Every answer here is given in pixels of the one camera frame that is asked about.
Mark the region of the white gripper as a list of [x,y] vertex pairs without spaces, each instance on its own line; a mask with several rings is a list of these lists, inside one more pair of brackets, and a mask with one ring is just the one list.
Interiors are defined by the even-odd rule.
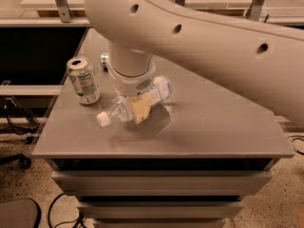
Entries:
[[108,70],[115,89],[121,94],[131,97],[129,102],[133,121],[140,124],[146,120],[149,116],[152,98],[145,92],[152,87],[156,71],[152,58],[118,58],[117,60],[111,58]]

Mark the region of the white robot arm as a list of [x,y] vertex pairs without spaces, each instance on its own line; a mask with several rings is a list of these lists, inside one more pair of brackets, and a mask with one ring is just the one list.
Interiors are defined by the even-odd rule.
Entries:
[[304,31],[169,0],[85,0],[85,14],[112,44],[160,56],[304,124]]

